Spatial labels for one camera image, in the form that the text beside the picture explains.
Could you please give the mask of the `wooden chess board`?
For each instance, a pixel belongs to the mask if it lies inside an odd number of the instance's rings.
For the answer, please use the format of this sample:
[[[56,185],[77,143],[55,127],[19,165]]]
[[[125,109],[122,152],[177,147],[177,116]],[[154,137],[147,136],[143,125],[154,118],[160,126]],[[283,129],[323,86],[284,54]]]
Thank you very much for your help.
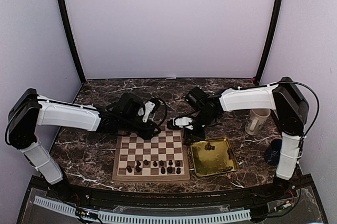
[[[112,176],[114,182],[171,183],[189,181],[190,169],[183,131],[168,129],[166,124],[162,124],[161,129],[161,133],[150,140],[144,140],[134,133],[118,137]],[[139,166],[142,169],[141,173],[135,172],[137,160],[141,162],[141,166]],[[149,165],[145,166],[144,160],[148,160]],[[163,167],[166,169],[166,174],[161,174],[160,160],[164,161]],[[173,161],[171,174],[167,173],[169,160]],[[177,160],[180,160],[182,164],[181,174],[176,174]],[[157,162],[157,167],[153,166],[153,161]],[[132,167],[132,173],[127,172],[128,165]]]

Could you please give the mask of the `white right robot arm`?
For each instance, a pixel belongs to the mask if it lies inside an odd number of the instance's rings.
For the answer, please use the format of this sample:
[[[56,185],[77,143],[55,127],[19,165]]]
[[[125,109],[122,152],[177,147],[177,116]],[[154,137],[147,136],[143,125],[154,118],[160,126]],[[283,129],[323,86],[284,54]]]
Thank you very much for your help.
[[[280,159],[275,176],[279,179],[269,187],[269,195],[274,200],[281,199],[289,191],[289,181],[300,159],[309,104],[298,88],[298,83],[289,77],[280,81],[253,87],[229,87],[212,95],[196,87],[191,90],[186,101],[197,116],[175,119],[175,124],[194,134],[200,134],[217,117],[226,112],[248,110],[261,112],[268,117],[275,114],[281,134]]]

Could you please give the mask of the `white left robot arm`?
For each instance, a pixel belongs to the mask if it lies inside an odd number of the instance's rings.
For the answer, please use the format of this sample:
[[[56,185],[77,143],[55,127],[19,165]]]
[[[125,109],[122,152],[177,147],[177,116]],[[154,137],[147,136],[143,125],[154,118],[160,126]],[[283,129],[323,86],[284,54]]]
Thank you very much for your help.
[[[51,157],[39,133],[44,127],[58,130],[61,127],[88,132],[118,135],[135,133],[149,140],[161,132],[160,124],[150,115],[163,104],[158,98],[144,102],[132,93],[124,93],[117,102],[106,107],[80,105],[53,100],[27,89],[8,114],[5,142],[19,150],[34,168],[52,186],[63,201],[74,197],[74,188],[67,184],[61,166]]]

